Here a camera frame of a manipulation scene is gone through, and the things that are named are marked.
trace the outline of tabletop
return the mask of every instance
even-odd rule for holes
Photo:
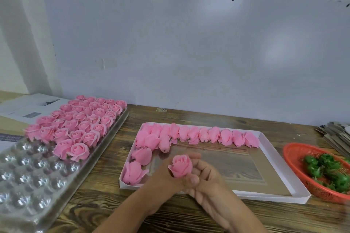
[[[118,178],[136,134],[144,122],[177,123],[261,131],[282,155],[290,142],[333,150],[314,126],[246,119],[199,112],[128,105],[129,117],[91,173],[73,195],[49,233],[92,232],[133,191],[119,189]],[[270,232],[350,232],[350,205],[312,196],[306,205],[243,200]],[[143,222],[139,232],[224,232],[187,195],[175,195]]]

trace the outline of pink rose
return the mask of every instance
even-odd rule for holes
[[[155,134],[157,137],[159,137],[161,130],[162,130],[162,126],[160,124],[154,123],[151,134]]]
[[[63,104],[59,107],[59,109],[64,112],[70,112],[72,108],[73,108],[73,105],[70,105],[70,104]]]
[[[99,103],[102,105],[103,103],[106,102],[106,99],[104,99],[104,98],[98,98],[96,101],[99,102]]]
[[[64,127],[68,128],[69,131],[76,131],[78,130],[78,121],[77,120],[66,121],[64,123]]]
[[[114,99],[108,99],[106,100],[106,103],[113,106],[114,104],[116,104],[115,100]]]
[[[190,131],[190,128],[187,125],[183,125],[180,127],[178,131],[178,138],[180,138],[181,142],[184,142],[187,140],[189,131]]]
[[[84,121],[86,118],[86,114],[83,112],[77,112],[73,115],[73,119],[78,121],[78,124],[80,124],[82,121]]]
[[[219,136],[220,136],[220,129],[216,126],[214,126],[213,128],[211,128],[209,131],[208,131],[208,134],[209,134],[209,140],[211,143],[215,143],[218,141],[219,139]]]
[[[58,119],[62,114],[64,113],[64,111],[62,110],[57,110],[57,111],[53,111],[51,112],[51,116],[53,116],[55,119]]]
[[[201,142],[208,142],[209,141],[208,129],[205,127],[202,127],[201,129],[199,129],[198,137]]]
[[[100,122],[101,117],[97,116],[96,114],[92,114],[88,117],[86,117],[86,120],[90,123],[90,124],[97,124]]]
[[[88,147],[96,147],[99,140],[100,133],[94,130],[91,130],[89,133],[85,133],[81,138],[82,143],[86,144]]]
[[[121,106],[119,106],[118,104],[115,104],[115,105],[111,106],[111,110],[115,111],[116,114],[119,115],[123,111],[123,108]]]
[[[114,120],[116,119],[116,112],[115,111],[112,111],[112,110],[106,111],[105,115],[113,118]]]
[[[43,126],[51,126],[51,123],[55,120],[55,117],[53,116],[41,116],[36,120],[36,123],[40,125],[41,127]]]
[[[145,146],[150,148],[152,151],[157,149],[159,144],[159,137],[156,134],[149,134],[145,138]]]
[[[55,132],[54,126],[42,127],[39,132],[40,140],[43,141],[45,144],[48,144],[50,141],[54,139],[54,132]]]
[[[78,162],[79,160],[85,160],[90,154],[89,147],[84,143],[76,143],[71,146],[67,155],[72,156],[71,160]]]
[[[218,138],[218,141],[220,144],[223,144],[224,146],[232,145],[232,132],[228,129],[223,129]]]
[[[150,125],[149,123],[144,123],[142,125],[141,130],[144,130],[144,131],[146,131],[147,133],[150,134],[152,132],[152,128],[153,128],[153,125]]]
[[[85,107],[84,107],[84,106],[80,106],[80,105],[78,105],[78,106],[73,106],[72,111],[76,111],[76,112],[83,112],[83,111],[84,111],[84,109],[85,109]]]
[[[245,138],[240,131],[234,130],[232,132],[232,141],[237,147],[243,146]]]
[[[78,96],[76,96],[75,98],[76,98],[77,100],[80,100],[80,101],[86,100],[86,97],[85,97],[84,95],[78,95]]]
[[[126,162],[125,169],[125,174],[121,180],[129,185],[135,185],[139,183],[142,178],[148,173],[148,169],[142,170],[141,164],[137,161]]]
[[[86,114],[86,116],[90,116],[90,115],[92,115],[94,113],[94,110],[95,109],[93,107],[86,107],[84,109],[84,113]]]
[[[246,132],[244,138],[247,147],[259,147],[259,139],[252,132]]]
[[[111,106],[108,103],[103,103],[101,104],[100,108],[104,109],[105,111],[107,111]]]
[[[96,114],[97,116],[103,117],[106,114],[106,111],[104,109],[101,108],[97,108],[93,111],[94,114]]]
[[[192,172],[192,161],[187,155],[174,156],[173,163],[168,168],[175,178],[180,178]]]
[[[107,115],[101,117],[101,124],[105,124],[107,128],[110,128],[114,123],[114,120],[112,117],[109,117]]]
[[[135,147],[143,148],[145,146],[145,138],[149,135],[145,130],[139,130],[136,135]]]
[[[85,133],[89,133],[92,130],[92,124],[90,124],[88,121],[82,121],[78,125],[79,130],[83,130]]]
[[[93,107],[94,109],[97,109],[100,107],[99,102],[90,102],[89,107]]]
[[[170,142],[172,144],[176,144],[177,143],[178,131],[179,130],[180,130],[180,126],[178,126],[176,123],[172,123],[170,125],[169,137],[171,138]]]
[[[38,124],[32,124],[29,125],[25,130],[24,130],[24,135],[29,138],[31,142],[34,141],[34,139],[39,139],[40,138],[40,125]]]
[[[79,101],[78,99],[71,99],[68,101],[68,104],[73,105],[73,106],[78,106],[79,105]]]
[[[85,108],[89,107],[89,104],[90,104],[90,102],[87,101],[87,100],[82,100],[82,101],[79,102],[79,105],[83,106]]]
[[[56,143],[59,143],[63,140],[69,139],[69,129],[68,128],[61,128],[56,130],[54,133],[54,141]]]
[[[168,153],[170,151],[170,137],[168,135],[160,135],[159,138],[159,149],[163,153]]]
[[[64,120],[64,119],[58,118],[58,119],[54,120],[54,121],[51,123],[51,125],[52,125],[52,126],[55,126],[57,129],[59,129],[59,128],[62,128],[62,127],[63,127],[64,123],[65,123],[65,120]]]
[[[103,137],[107,133],[107,126],[105,124],[101,124],[101,123],[94,124],[92,126],[92,130],[95,130],[95,131],[99,132],[100,135]]]
[[[88,102],[94,102],[94,101],[96,101],[96,98],[95,97],[87,97],[86,100]]]
[[[128,106],[126,101],[124,101],[124,100],[116,100],[116,104],[118,104],[123,109],[126,109],[126,107]]]
[[[198,137],[198,134],[199,134],[199,128],[198,126],[192,126],[190,131],[188,132],[188,143],[191,144],[191,145],[196,145],[199,143],[199,137]]]
[[[81,143],[81,138],[84,134],[85,132],[83,130],[72,131],[70,132],[70,138],[74,141],[74,143]]]
[[[64,119],[66,121],[73,120],[73,116],[76,113],[76,111],[70,111],[70,112],[65,112],[60,116],[61,119]]]
[[[169,131],[170,131],[170,126],[168,124],[164,124],[162,126],[162,130],[160,131],[160,134],[159,136],[162,136],[162,135],[169,135]]]
[[[148,147],[135,150],[133,153],[131,153],[131,158],[135,159],[142,166],[145,166],[151,162],[152,150],[150,150]]]
[[[67,158],[67,153],[70,151],[71,147],[74,145],[74,141],[71,139],[63,140],[57,143],[53,154],[58,156],[60,159],[65,160]]]

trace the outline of whiteboard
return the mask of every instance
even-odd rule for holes
[[[45,4],[65,98],[307,125],[350,119],[350,8],[340,2]]]

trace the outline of basket rim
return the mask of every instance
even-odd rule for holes
[[[324,149],[321,149],[319,147],[316,147],[316,146],[312,146],[312,145],[309,145],[309,144],[304,144],[304,143],[288,143],[287,145],[285,145],[283,147],[283,157],[286,161],[286,163],[289,165],[289,167],[291,167],[291,169],[293,170],[293,172],[297,172],[298,174],[300,174],[306,181],[310,182],[312,185],[314,185],[315,187],[323,190],[323,191],[326,191],[334,196],[337,196],[337,197],[341,197],[343,199],[347,199],[347,200],[350,200],[350,195],[346,195],[346,194],[343,194],[343,193],[340,193],[340,192],[336,192],[336,191],[333,191],[325,186],[322,186],[321,184],[315,182],[311,177],[309,177],[307,174],[305,174],[303,171],[299,170],[292,162],[291,160],[289,159],[289,157],[287,156],[287,152],[290,151],[291,149],[293,149],[294,147],[305,147],[305,148],[309,148],[311,150],[314,150],[314,151],[318,151],[318,152],[321,152],[321,153],[327,153],[329,155],[332,155],[334,157],[334,159],[340,161],[343,165],[343,167],[345,167],[346,169],[348,169],[350,171],[350,164],[346,161],[344,161],[343,159],[339,158],[337,155],[334,155],[333,153],[330,153],[328,152],[327,150],[324,150]]]

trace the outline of person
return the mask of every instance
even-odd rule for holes
[[[171,176],[168,165],[172,157],[162,161],[149,180],[130,195],[93,233],[134,233],[143,220],[178,192],[185,192],[228,232],[268,233],[252,211],[228,187],[216,168],[201,160],[198,153],[188,153],[192,174]]]

